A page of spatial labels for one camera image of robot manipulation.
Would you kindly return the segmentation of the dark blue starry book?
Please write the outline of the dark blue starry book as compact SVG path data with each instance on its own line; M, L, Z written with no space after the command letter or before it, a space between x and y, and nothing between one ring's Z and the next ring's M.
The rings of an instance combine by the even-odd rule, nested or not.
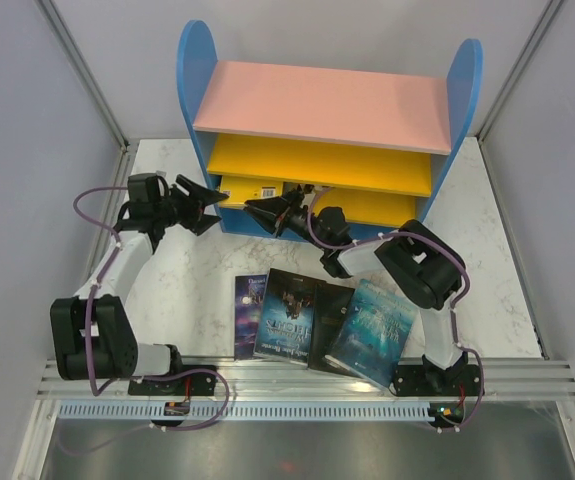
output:
M323 281L270 269L256 333L254 356L306 367L315 292Z

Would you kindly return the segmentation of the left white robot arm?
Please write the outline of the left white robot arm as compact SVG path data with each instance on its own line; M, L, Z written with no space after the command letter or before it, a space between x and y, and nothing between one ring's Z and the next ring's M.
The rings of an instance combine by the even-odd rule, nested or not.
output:
M50 307L57 368L64 380L88 381L93 395L135 378L173 395L186 381L177 347L139 342L125 303L166 231L180 226L202 235L221 220L207 208L228 196L183 175L168 183L156 173L132 175L122 190L127 199L114 225L88 220L111 237L101 263L72 296Z

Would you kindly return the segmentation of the yellow book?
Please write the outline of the yellow book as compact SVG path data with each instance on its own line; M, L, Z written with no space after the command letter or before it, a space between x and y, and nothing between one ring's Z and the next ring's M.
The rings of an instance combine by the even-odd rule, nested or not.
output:
M272 179L223 176L220 191L229 196L230 203L244 203L250 199L280 196L283 182Z

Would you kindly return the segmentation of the purple Robinson Crusoe book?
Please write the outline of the purple Robinson Crusoe book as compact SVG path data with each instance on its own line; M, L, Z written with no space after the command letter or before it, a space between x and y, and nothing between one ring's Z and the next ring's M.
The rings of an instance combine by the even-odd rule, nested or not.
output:
M234 358L251 359L262 312L267 275L235 277Z

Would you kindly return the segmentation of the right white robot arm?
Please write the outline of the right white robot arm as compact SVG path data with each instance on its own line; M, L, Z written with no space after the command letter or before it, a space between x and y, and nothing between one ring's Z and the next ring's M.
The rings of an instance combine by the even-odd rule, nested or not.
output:
M354 239L340 207L325 207L315 214L312 205L304 204L311 191L308 185L277 197L250 199L243 211L276 238L289 230L320 248L321 263L332 277L386 271L420 310L425 339L423 391L437 396L464 381L469 351L458 339L455 312L470 288L462 258L414 219L394 231Z

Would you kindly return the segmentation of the blue ocean cover book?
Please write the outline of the blue ocean cover book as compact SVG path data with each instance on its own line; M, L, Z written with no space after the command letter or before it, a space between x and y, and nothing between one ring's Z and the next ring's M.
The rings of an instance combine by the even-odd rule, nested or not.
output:
M387 389L417 315L413 303L363 279L325 361Z

